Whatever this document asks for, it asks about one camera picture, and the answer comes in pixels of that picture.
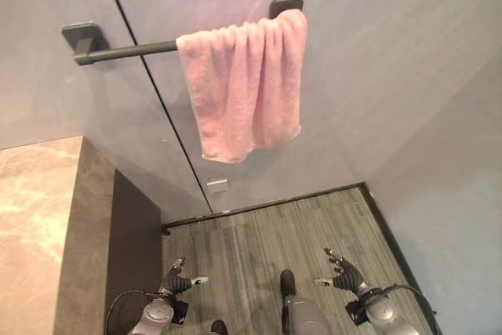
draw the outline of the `black cable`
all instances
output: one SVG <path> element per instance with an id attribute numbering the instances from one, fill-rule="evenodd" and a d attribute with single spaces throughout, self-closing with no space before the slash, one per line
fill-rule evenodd
<path id="1" fill-rule="evenodd" d="M 424 303 L 426 304 L 427 309 L 431 313 L 432 322 L 434 323 L 435 335 L 441 335 L 441 332 L 439 331 L 438 321 L 436 321 L 436 317 L 435 317 L 437 314 L 436 311 L 432 309 L 432 306 L 431 306 L 431 303 L 429 302 L 429 300 L 417 288 L 413 288 L 412 286 L 407 286 L 407 285 L 403 285 L 403 284 L 393 284 L 392 286 L 388 286 L 387 288 L 385 288 L 381 292 L 377 293 L 375 296 L 376 297 L 375 300 L 379 300 L 382 297 L 386 297 L 390 292 L 397 290 L 397 289 L 411 290 L 413 293 L 415 293 L 416 296 L 419 296 L 424 300 Z M 362 307 L 358 310 L 358 314 L 361 314 L 363 311 L 365 311 L 368 308 L 368 306 L 370 306 L 371 304 L 374 304 L 375 300 L 369 300 L 364 305 L 362 305 Z"/>
<path id="2" fill-rule="evenodd" d="M 125 290 L 124 292 L 120 293 L 113 300 L 113 302 L 110 305 L 110 308 L 108 309 L 107 317 L 106 317 L 106 319 L 104 321 L 104 328 L 103 328 L 103 334 L 104 335 L 108 335 L 108 326 L 110 324 L 110 317 L 111 317 L 111 313 L 113 312 L 114 306 L 117 304 L 118 300 L 120 300 L 122 297 L 130 295 L 132 293 L 141 293 L 141 294 L 143 294 L 146 297 L 164 297 L 165 296 L 164 293 L 150 293 L 150 292 L 146 292 L 146 291 L 141 290 L 141 289 L 129 289 L 129 290 Z"/>

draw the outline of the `towel bar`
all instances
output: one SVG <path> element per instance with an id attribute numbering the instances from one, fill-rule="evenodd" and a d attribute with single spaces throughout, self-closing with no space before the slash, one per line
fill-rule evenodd
<path id="1" fill-rule="evenodd" d="M 269 8 L 269 17 L 274 19 L 287 9 L 302 9 L 304 0 L 273 0 Z M 99 25 L 95 23 L 73 24 L 64 27 L 61 33 L 75 53 L 75 62 L 80 66 L 102 60 L 141 56 L 147 54 L 176 51 L 176 41 L 148 43 L 110 49 Z"/>

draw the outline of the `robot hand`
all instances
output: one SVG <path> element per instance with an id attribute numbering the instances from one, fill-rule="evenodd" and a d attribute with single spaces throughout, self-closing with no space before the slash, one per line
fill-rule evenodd
<path id="1" fill-rule="evenodd" d="M 358 297 L 371 290 L 361 272 L 343 257 L 339 257 L 332 249 L 325 248 L 329 262 L 335 264 L 335 272 L 341 272 L 335 278 L 316 278 L 315 284 L 321 286 L 334 286 L 335 288 L 350 290 Z"/>
<path id="2" fill-rule="evenodd" d="M 330 257 L 329 261 L 336 265 L 335 271 L 341 273 L 335 278 L 314 279 L 314 283 L 350 290 L 357 295 L 358 299 L 345 307 L 356 326 L 370 322 L 383 335 L 419 335 L 381 288 L 367 283 L 356 267 L 337 256 L 332 249 L 324 250 Z"/>
<path id="3" fill-rule="evenodd" d="M 160 335 L 166 333 L 169 324 L 183 324 L 188 311 L 188 304 L 177 300 L 176 295 L 192 286 L 197 286 L 209 281 L 207 277 L 193 279 L 179 276 L 181 268 L 185 264 L 185 258 L 176 259 L 173 266 L 167 271 L 162 284 L 154 296 L 157 296 L 148 304 L 141 315 L 140 321 L 134 326 L 129 335 Z"/>
<path id="4" fill-rule="evenodd" d="M 181 268 L 185 264 L 185 258 L 181 257 L 176 259 L 173 266 L 167 271 L 160 289 L 160 293 L 166 293 L 167 295 L 176 296 L 178 293 L 182 293 L 192 286 L 197 286 L 199 284 L 204 284 L 209 281 L 206 276 L 197 277 L 193 279 L 182 278 L 179 276 L 181 273 Z"/>

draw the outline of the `pink towel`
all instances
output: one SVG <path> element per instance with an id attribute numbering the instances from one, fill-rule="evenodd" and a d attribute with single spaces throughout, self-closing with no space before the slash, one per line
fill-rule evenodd
<path id="1" fill-rule="evenodd" d="M 298 9 L 273 20 L 183 35 L 176 44 L 202 157 L 241 162 L 300 132 L 300 75 L 307 19 Z"/>

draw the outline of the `gray floor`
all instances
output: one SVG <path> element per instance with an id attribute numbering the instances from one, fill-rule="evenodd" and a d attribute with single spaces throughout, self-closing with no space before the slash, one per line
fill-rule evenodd
<path id="1" fill-rule="evenodd" d="M 278 277 L 290 268 L 298 292 L 328 316 L 333 333 L 374 334 L 355 327 L 344 309 L 351 293 L 316 286 L 333 276 L 322 248 L 332 247 L 375 285 L 406 283 L 358 188 L 302 199 L 219 219 L 179 226 L 163 242 L 164 267 L 186 256 L 183 275 L 208 275 L 209 283 L 184 293 L 187 320 L 172 334 L 198 334 L 223 319 L 231 335 L 280 334 Z M 431 333 L 412 293 L 391 293 L 421 334 Z"/>

